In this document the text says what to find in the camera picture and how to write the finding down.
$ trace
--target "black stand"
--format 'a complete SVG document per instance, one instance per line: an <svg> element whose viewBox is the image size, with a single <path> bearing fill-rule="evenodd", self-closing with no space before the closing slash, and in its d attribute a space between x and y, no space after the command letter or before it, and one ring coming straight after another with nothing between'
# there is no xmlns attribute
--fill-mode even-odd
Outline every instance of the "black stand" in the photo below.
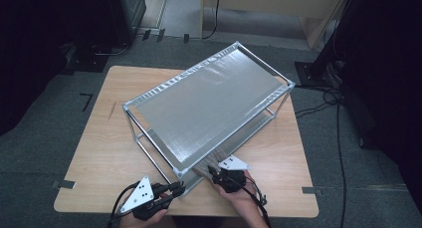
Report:
<svg viewBox="0 0 422 228"><path fill-rule="evenodd" d="M111 48L94 51L92 47L79 45L66 65L64 74L72 75L75 71L102 73L110 53Z"/></svg>
<svg viewBox="0 0 422 228"><path fill-rule="evenodd" d="M313 63L295 62L301 85L304 87L332 87L332 82L327 73L312 75Z"/></svg>

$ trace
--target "black clamp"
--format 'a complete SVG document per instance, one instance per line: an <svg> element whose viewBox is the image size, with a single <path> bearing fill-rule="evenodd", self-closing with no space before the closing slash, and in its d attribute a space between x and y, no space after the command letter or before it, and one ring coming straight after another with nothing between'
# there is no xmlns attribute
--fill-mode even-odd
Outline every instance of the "black clamp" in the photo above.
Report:
<svg viewBox="0 0 422 228"><path fill-rule="evenodd" d="M146 221L158 211L168 209L171 201L185 192L186 186L183 185L183 182L177 181L169 185L151 184L151 188L154 199L132 209L133 216L137 219Z"/></svg>
<svg viewBox="0 0 422 228"><path fill-rule="evenodd" d="M212 175L212 182L219 184L227 193L236 192L246 184L245 172L243 170L227 170L221 168L221 171L217 172L217 169L208 166L208 172Z"/></svg>

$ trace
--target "wire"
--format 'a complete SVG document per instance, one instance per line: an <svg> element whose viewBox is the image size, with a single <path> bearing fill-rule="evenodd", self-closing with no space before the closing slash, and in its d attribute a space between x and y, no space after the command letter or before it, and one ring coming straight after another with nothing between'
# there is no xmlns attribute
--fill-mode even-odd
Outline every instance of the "wire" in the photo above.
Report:
<svg viewBox="0 0 422 228"><path fill-rule="evenodd" d="M218 25L218 7L219 7L219 5L220 5L220 0L217 0L217 7L215 8L215 24L214 24L214 30L212 31L212 33L209 36L202 38L203 40L206 40L206 39L212 37L212 35L214 35L215 31L217 30L217 25Z"/></svg>
<svg viewBox="0 0 422 228"><path fill-rule="evenodd" d="M226 175L223 175L223 174L221 174L221 173L219 173L219 175L220 175L222 178L227 178L227 179L229 179L230 181L232 181L233 183L235 183L236 185L238 185L240 188L242 188L244 191L246 191L246 193L248 193L248 194L251 196L252 200L254 200L254 202L255 202L255 203L258 205L258 207L261 209L261 211L262 211L262 213L263 213L264 220L265 220L265 222L267 223L267 226L268 226L269 228L271 228L270 218L268 217L267 210L264 208L264 205L265 205L265 204L267 204L267 200L266 200L266 199L261 200L261 198L262 198L262 196L261 196L261 192L259 192L259 194L260 194L260 200L258 200L258 198L257 198L254 194L252 194L252 192L250 192L248 189L246 189L246 188L245 188L245 186L243 186L243 185L239 184L237 181L235 181L235 180L234 180L234 179L232 179L231 177L226 176ZM258 189L258 186L256 185L256 183L255 183L253 180L251 180L251 182L252 182L252 183L254 183L254 186L257 188L257 191L258 191L259 189Z"/></svg>
<svg viewBox="0 0 422 228"><path fill-rule="evenodd" d="M342 188L343 188L343 200L342 200L341 220L340 220L340 228L342 228L343 225L344 225L345 204L346 204L346 198L347 198L347 183L346 183L346 180L345 180L344 165L343 165L342 154L341 154L339 114L340 114L340 103L337 104L337 124L336 124L336 126L337 126L338 158L339 158L339 161L340 161Z"/></svg>
<svg viewBox="0 0 422 228"><path fill-rule="evenodd" d="M137 184L139 184L139 182L140 182L140 181L136 181L135 183L131 184L130 186L128 186L127 188L125 188L125 189L124 189L124 190L120 193L120 195L118 196L117 200L116 200L116 201L115 201L115 203L114 203L114 206L113 206L113 208L112 208L112 212L111 212L111 214L110 214L110 216L109 216L109 221L108 221L107 228L111 228L111 227L112 227L113 222L115 221L115 219L121 218L121 217L123 217L123 216L125 216L125 215L127 215L127 214L130 214L130 213L131 213L131 211L130 211L130 212L127 212L127 213L124 213L124 214L121 214L121 215L117 215L117 214L115 213L115 210L117 209L117 205L118 205L118 203L120 202L120 200L121 200L121 198L123 197L123 195L124 195L124 194L125 194L128 190L135 188L135 187L137 186Z"/></svg>
<svg viewBox="0 0 422 228"><path fill-rule="evenodd" d="M345 174L344 174L344 164L343 164L343 160L342 160L342 153L341 153L341 142L340 142L340 122L339 122L339 114L340 114L340 106L341 106L341 102L342 102L342 97L337 97L337 95L334 92L339 92L339 89L329 89L329 90L325 90L322 88L313 88L313 87L299 87L302 89L307 89L307 90L314 90L314 91L321 91L323 92L323 100L324 103L312 108L312 109L306 109L306 110L302 110L299 112L296 112L295 114L299 114L302 112L306 112L306 111L311 111L310 113L306 113L306 114L312 114L315 113L317 111L321 111L325 108L328 108L330 106L337 106L337 110L336 110L336 132L337 132L337 150L338 150L338 158L339 158L339 162L340 162L340 171L341 171L341 180L342 180L342 204L341 204L341 219L340 219L340 228L343 227L344 225L344 216L345 216L345 205L346 205L346 199L347 199L347 182L345 179ZM334 97L334 100L329 100L326 96L327 95L331 95Z"/></svg>
<svg viewBox="0 0 422 228"><path fill-rule="evenodd" d="M324 88L318 88L318 87L298 87L300 89L306 89L306 90L313 90L313 91L319 91L323 92L322 98L323 103L315 108L305 109L298 112L295 112L297 115L296 118L300 118L307 114L313 114L319 111L322 111L328 107L338 105L341 101L341 98L338 98L337 95L334 92L338 92L338 89L324 89ZM329 100L327 96L330 95L333 97L332 100Z"/></svg>
<svg viewBox="0 0 422 228"><path fill-rule="evenodd" d="M123 52L125 52L125 51L127 50L127 48L129 48L129 45L126 45L126 46L124 47L124 49L123 49L123 50L121 50L121 51L119 51L119 52L117 52L117 53L94 53L94 55L96 55L96 56L118 56L118 55L122 54Z"/></svg>

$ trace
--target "metal bar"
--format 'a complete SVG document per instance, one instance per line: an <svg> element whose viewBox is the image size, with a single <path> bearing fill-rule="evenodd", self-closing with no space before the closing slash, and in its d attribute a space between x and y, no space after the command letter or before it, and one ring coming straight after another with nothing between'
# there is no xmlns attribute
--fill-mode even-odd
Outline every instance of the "metal bar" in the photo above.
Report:
<svg viewBox="0 0 422 228"><path fill-rule="evenodd" d="M287 91L285 97L283 98L282 102L280 103L279 107L277 108L276 112L273 114L273 117L276 117L279 114L280 109L282 108L283 104L285 103L286 99L290 95L290 91Z"/></svg>
<svg viewBox="0 0 422 228"><path fill-rule="evenodd" d="M136 141L136 139L137 139L137 137L136 137L136 133L134 132L133 124L132 124L132 122L131 122L131 120L130 120L130 117L129 117L129 115L127 114L127 108L123 107L123 109L124 109L124 111L125 111L125 115L126 115L126 118L127 118L127 122L129 123L130 132L132 133L133 140L135 140L135 141Z"/></svg>
<svg viewBox="0 0 422 228"><path fill-rule="evenodd" d="M276 69L274 69L273 67L271 67L270 65L268 65L267 63L265 63L263 60L261 60L260 58L258 58L251 51L249 51L248 49L246 49L246 47L244 47L240 43L237 43L237 44L238 44L238 49L240 49L243 53L245 53L245 55L247 55L249 58L251 58L252 60L254 60L255 62L257 62L258 64L261 64L262 66L264 66L267 69L270 69L272 72L276 73L277 76L279 76L280 78L282 78L283 80L285 80L288 83L288 86L295 84L292 81L290 81L289 79L287 79L285 76L283 76L280 72L276 71Z"/></svg>
<svg viewBox="0 0 422 228"><path fill-rule="evenodd" d="M145 147L143 147L142 143L140 143L140 141L138 141L137 144L140 146L140 148L143 150L143 152L145 152L146 156L149 158L149 160L152 162L152 164L155 166L155 168L157 168L157 170L159 171L161 176L165 179L165 181L167 181L168 184L171 184L172 182L170 181L170 179L168 179L168 177L165 175L164 171L161 170L161 167L159 167L159 165L155 162L155 160L152 158L152 156L149 155L148 151L145 149Z"/></svg>
<svg viewBox="0 0 422 228"><path fill-rule="evenodd" d="M173 164L171 164L170 160L164 155L162 150L159 148L159 146L155 143L155 141L151 138L151 136L146 132L145 128L139 123L139 121L136 120L136 117L131 113L131 111L126 111L126 113L130 116L130 118L133 120L133 122L136 124L136 126L142 131L142 133L145 135L147 140L158 150L160 155L164 158L164 160L167 162L167 164L171 167L171 169L174 168Z"/></svg>
<svg viewBox="0 0 422 228"><path fill-rule="evenodd" d="M272 110L270 110L270 108L266 107L265 110L268 111L268 113L270 113L270 115L274 115L274 112Z"/></svg>

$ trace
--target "gray carpet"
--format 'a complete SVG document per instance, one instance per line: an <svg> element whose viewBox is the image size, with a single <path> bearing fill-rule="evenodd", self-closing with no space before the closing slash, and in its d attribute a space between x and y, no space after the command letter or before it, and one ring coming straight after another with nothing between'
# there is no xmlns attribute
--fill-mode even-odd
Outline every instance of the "gray carpet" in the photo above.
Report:
<svg viewBox="0 0 422 228"><path fill-rule="evenodd" d="M110 57L103 73L58 75L21 122L0 137L0 227L106 227L108 214L58 213L51 184L65 177L109 67L114 65L187 69L229 44L151 36ZM245 45L299 84L294 61L312 62L316 52ZM93 99L87 104L88 97ZM295 88L296 111L323 103L322 92ZM272 219L274 227L339 227L343 183L337 148L336 106L298 118L316 188L319 216ZM358 146L347 108L339 108L342 161L346 178L343 227L422 227L422 218L397 166L381 151Z"/></svg>

